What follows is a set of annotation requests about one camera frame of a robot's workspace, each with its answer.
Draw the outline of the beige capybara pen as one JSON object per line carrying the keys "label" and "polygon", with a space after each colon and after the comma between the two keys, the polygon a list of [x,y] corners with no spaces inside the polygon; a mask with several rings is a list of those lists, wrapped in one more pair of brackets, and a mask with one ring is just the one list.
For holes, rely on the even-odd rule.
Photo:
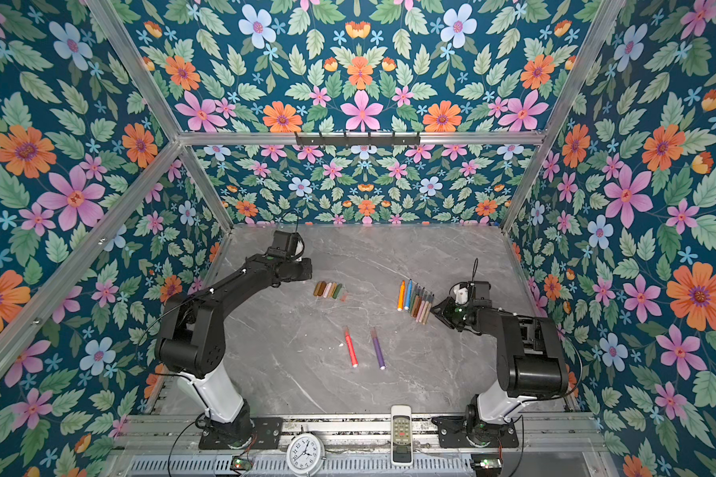
{"label": "beige capybara pen", "polygon": [[424,307],[420,311],[419,315],[419,322],[421,324],[425,324],[427,322],[427,316],[429,314],[430,308],[434,301],[434,295],[433,293],[428,293],[424,302]]}

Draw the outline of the brown lilac pen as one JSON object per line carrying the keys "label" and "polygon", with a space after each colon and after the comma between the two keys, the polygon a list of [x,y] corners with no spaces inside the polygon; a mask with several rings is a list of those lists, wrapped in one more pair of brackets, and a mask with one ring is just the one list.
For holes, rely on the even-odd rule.
{"label": "brown lilac pen", "polygon": [[425,312],[426,312],[426,309],[427,309],[427,306],[428,306],[428,302],[429,302],[429,293],[428,293],[428,292],[425,292],[425,293],[422,295],[422,299],[421,299],[421,302],[420,302],[420,306],[419,306],[419,308],[418,308],[418,310],[417,310],[417,314],[416,314],[416,322],[417,322],[417,323],[422,323],[422,322],[424,321],[424,314],[425,314]]}

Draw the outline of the tan brown pen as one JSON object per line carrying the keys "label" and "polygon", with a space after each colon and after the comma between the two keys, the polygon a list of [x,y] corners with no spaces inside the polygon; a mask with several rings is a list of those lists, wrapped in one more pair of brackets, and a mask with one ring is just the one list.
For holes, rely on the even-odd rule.
{"label": "tan brown pen", "polygon": [[411,307],[410,307],[411,316],[414,319],[417,319],[417,316],[419,313],[419,308],[421,306],[423,299],[424,299],[424,288],[422,286],[418,286],[414,291],[414,296],[413,296],[413,300],[412,300]]}

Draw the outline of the green pen cap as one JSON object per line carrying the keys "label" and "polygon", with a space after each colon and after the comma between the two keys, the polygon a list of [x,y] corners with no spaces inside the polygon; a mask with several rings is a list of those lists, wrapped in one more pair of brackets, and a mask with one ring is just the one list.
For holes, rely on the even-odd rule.
{"label": "green pen cap", "polygon": [[332,291],[331,298],[333,298],[333,299],[338,298],[342,288],[343,288],[343,285],[341,283],[336,284],[334,290]]}

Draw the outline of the green fountain pen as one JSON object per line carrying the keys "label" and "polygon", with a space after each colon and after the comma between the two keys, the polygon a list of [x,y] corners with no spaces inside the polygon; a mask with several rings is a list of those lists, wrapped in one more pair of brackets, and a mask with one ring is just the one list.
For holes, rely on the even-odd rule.
{"label": "green fountain pen", "polygon": [[414,310],[415,303],[416,303],[416,300],[417,300],[418,291],[419,291],[419,286],[418,286],[418,284],[415,282],[413,288],[411,289],[411,295],[410,295],[410,300],[409,300],[409,308],[408,308],[408,309],[409,309],[409,313],[412,314],[412,315],[413,315],[413,310]]}

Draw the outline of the blue highlighter pen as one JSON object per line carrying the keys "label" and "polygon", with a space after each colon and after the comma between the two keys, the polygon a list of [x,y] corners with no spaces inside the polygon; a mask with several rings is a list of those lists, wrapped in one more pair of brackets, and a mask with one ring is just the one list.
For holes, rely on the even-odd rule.
{"label": "blue highlighter pen", "polygon": [[403,302],[405,311],[408,311],[412,306],[413,290],[414,290],[414,282],[413,282],[413,280],[409,279],[406,283],[406,291],[405,291],[404,302]]}

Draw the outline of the orange highlighter pen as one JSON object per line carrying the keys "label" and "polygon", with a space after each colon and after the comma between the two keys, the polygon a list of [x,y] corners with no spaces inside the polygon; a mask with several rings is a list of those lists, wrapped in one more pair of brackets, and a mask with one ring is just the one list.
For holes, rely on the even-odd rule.
{"label": "orange highlighter pen", "polygon": [[398,295],[398,301],[397,301],[397,310],[398,311],[404,311],[406,306],[406,291],[407,291],[407,283],[405,280],[401,281],[400,288],[399,288],[399,295]]}

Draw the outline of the purple highlighter pen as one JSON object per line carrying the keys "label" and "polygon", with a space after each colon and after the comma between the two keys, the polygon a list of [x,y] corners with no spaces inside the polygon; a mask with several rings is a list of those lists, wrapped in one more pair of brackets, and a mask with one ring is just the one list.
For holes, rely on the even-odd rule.
{"label": "purple highlighter pen", "polygon": [[375,351],[375,356],[377,358],[378,367],[380,370],[385,371],[387,369],[384,354],[382,351],[381,343],[379,340],[379,335],[377,332],[377,329],[375,327],[372,327],[370,330],[370,335],[372,339],[372,344]]}

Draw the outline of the lilac cap beige pen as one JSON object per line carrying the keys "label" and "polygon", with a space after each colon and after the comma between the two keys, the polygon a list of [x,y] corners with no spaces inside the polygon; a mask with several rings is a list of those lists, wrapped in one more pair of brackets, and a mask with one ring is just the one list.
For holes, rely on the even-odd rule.
{"label": "lilac cap beige pen", "polygon": [[425,314],[424,314],[424,317],[423,317],[423,324],[424,324],[424,325],[427,325],[427,324],[428,324],[429,316],[430,316],[431,310],[432,310],[432,308],[434,307],[434,305],[435,305],[435,294],[431,294],[431,296],[430,296],[430,298],[429,298],[429,300],[428,300],[428,302],[427,302],[427,307],[426,307]]}

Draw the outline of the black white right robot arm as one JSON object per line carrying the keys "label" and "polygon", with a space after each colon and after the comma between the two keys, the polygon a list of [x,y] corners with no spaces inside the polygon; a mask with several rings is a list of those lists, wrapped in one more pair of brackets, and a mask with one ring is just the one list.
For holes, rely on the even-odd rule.
{"label": "black white right robot arm", "polygon": [[447,328],[496,340],[496,381],[473,397],[459,432],[475,447],[504,443],[521,411],[571,393],[569,371],[554,322],[508,312],[492,303],[491,284],[458,282],[432,308]]}

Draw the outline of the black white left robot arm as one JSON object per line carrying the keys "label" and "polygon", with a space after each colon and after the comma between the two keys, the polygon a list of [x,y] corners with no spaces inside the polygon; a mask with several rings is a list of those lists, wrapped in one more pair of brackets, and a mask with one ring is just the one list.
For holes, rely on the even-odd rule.
{"label": "black white left robot arm", "polygon": [[232,380],[226,363],[232,312],[269,288],[312,279],[313,266],[304,255],[297,232],[274,232],[262,254],[245,259],[234,272],[207,289],[167,299],[155,344],[155,357],[169,373],[186,381],[202,407],[204,448],[243,448],[252,442],[251,408]]}

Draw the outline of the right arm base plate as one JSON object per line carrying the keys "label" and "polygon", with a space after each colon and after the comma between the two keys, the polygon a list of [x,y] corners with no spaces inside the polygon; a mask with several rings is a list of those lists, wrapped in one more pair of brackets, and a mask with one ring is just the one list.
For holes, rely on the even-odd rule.
{"label": "right arm base plate", "polygon": [[520,446],[514,425],[489,425],[475,417],[438,415],[431,419],[437,427],[443,448],[517,448]]}

